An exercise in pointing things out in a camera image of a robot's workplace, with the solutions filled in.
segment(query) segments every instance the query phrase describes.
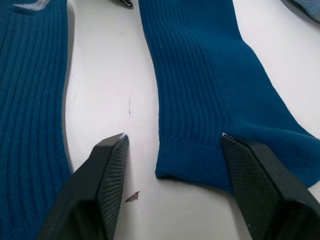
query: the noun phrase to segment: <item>white surface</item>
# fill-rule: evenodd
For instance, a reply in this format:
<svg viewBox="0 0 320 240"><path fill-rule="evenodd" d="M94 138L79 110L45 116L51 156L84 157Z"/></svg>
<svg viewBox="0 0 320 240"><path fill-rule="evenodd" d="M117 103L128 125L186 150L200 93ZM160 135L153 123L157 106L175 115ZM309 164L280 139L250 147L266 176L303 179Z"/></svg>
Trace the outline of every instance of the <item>white surface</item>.
<svg viewBox="0 0 320 240"><path fill-rule="evenodd" d="M137 0L69 0L73 49L65 101L69 155L76 170L100 140L130 138L115 240L249 240L227 195L157 180L158 93ZM239 29L296 120L320 137L320 25L280 0L234 0ZM320 200L320 185L311 189Z"/></svg>

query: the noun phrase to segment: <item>small dark stain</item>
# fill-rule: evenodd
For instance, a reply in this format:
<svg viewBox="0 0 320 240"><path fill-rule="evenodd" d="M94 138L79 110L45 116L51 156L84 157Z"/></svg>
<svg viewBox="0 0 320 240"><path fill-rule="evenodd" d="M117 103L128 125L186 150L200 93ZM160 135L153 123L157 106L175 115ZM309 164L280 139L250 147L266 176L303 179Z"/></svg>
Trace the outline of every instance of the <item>small dark stain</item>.
<svg viewBox="0 0 320 240"><path fill-rule="evenodd" d="M140 191L136 191L135 194L133 194L131 197L129 197L127 200L125 200L126 203L132 202L134 200L138 200Z"/></svg>
<svg viewBox="0 0 320 240"><path fill-rule="evenodd" d="M129 115L130 115L130 118L131 118L131 110L130 110L130 107L131 107L131 97L129 98Z"/></svg>

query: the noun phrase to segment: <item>clip jaw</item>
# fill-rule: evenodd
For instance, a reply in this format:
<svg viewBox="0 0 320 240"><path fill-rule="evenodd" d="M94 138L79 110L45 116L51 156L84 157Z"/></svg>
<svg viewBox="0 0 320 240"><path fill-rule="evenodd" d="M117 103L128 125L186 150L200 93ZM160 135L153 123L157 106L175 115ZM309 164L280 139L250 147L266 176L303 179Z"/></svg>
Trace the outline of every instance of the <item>clip jaw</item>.
<svg viewBox="0 0 320 240"><path fill-rule="evenodd" d="M58 196L36 240L112 240L122 199L128 136L94 146Z"/></svg>
<svg viewBox="0 0 320 240"><path fill-rule="evenodd" d="M131 2L131 0L120 0L123 2L125 5L127 5L129 8L132 8L134 4Z"/></svg>
<svg viewBox="0 0 320 240"><path fill-rule="evenodd" d="M253 240L320 239L320 204L268 146L227 134L221 144Z"/></svg>

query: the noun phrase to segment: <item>gray stripe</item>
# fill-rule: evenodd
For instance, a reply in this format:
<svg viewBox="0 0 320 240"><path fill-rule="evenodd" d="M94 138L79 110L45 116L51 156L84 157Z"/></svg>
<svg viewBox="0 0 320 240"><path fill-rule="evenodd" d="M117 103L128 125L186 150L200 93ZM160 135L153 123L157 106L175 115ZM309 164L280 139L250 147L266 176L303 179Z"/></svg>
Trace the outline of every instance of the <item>gray stripe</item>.
<svg viewBox="0 0 320 240"><path fill-rule="evenodd" d="M13 6L23 8L23 9L33 10L33 11L40 11L40 10L44 9L49 2L50 2L50 0L37 0L35 3L13 4Z"/></svg>

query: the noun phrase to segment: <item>sock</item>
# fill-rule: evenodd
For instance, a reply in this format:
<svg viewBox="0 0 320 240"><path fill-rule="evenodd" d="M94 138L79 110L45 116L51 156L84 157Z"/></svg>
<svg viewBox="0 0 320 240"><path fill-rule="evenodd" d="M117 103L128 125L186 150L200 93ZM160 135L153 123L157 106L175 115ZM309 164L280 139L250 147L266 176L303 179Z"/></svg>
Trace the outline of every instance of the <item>sock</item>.
<svg viewBox="0 0 320 240"><path fill-rule="evenodd" d="M320 1L319 0L293 0L298 3L315 21L320 23Z"/></svg>
<svg viewBox="0 0 320 240"><path fill-rule="evenodd" d="M0 239L33 240L70 176L66 0L0 1Z"/></svg>
<svg viewBox="0 0 320 240"><path fill-rule="evenodd" d="M232 192L222 133L268 145L307 187L320 141L295 121L252 49L232 0L139 0L159 98L155 174Z"/></svg>

